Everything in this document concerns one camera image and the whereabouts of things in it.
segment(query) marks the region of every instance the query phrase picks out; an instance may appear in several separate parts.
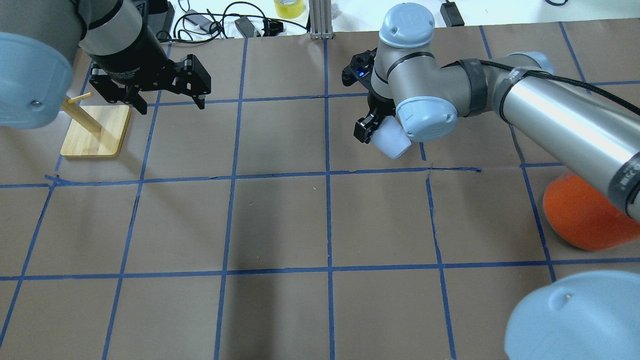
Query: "robotic arm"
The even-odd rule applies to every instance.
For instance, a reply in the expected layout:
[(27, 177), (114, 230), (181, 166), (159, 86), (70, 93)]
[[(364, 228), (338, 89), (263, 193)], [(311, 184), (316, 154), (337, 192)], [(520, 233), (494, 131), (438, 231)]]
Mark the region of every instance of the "robotic arm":
[(389, 141), (401, 143), (404, 136), (434, 140), (450, 133), (460, 116), (495, 111), (640, 220), (640, 109), (594, 86), (636, 115), (549, 81), (572, 83), (551, 76), (553, 66), (541, 53), (465, 59), (440, 68), (429, 44), (433, 31), (427, 9), (397, 5), (385, 17), (378, 48), (355, 55), (343, 70), (345, 85), (359, 81), (369, 90), (369, 114), (356, 123), (357, 139), (375, 139), (389, 115), (397, 116), (406, 133)]
[(129, 0), (0, 0), (0, 126), (33, 128), (58, 114), (78, 45), (93, 59), (90, 82), (107, 100), (142, 114), (139, 91), (190, 96), (204, 109), (211, 77), (195, 55), (167, 58)]

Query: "wooden stand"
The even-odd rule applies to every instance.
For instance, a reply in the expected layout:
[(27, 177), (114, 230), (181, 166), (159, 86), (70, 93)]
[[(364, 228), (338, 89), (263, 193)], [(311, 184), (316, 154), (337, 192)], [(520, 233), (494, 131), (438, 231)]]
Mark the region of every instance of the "wooden stand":
[(83, 106), (76, 102), (91, 93), (70, 99), (65, 97), (62, 110), (72, 117), (60, 154), (65, 157), (116, 156), (122, 147), (131, 109), (127, 105)]

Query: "silver arm tube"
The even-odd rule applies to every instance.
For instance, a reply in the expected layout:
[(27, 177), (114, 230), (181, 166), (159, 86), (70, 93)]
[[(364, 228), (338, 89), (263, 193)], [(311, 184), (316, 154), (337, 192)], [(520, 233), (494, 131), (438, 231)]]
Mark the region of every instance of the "silver arm tube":
[(640, 117), (596, 96), (526, 77), (504, 98), (504, 118), (640, 220)]

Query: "wooden base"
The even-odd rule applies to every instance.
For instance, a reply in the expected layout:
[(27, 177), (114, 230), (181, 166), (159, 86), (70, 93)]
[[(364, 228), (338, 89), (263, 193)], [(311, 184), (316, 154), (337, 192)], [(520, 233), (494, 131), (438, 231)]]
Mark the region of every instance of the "wooden base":
[(71, 120), (60, 154), (84, 158), (116, 156), (122, 147), (131, 108), (127, 105), (107, 105), (83, 106), (82, 109), (96, 119), (102, 125), (102, 129), (100, 132), (91, 133), (75, 120)]

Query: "metal bracket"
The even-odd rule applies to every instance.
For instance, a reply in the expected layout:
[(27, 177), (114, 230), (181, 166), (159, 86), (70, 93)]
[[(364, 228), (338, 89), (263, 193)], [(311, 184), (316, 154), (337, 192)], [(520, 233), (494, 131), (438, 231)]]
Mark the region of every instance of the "metal bracket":
[(331, 0), (309, 0), (311, 39), (333, 38)]

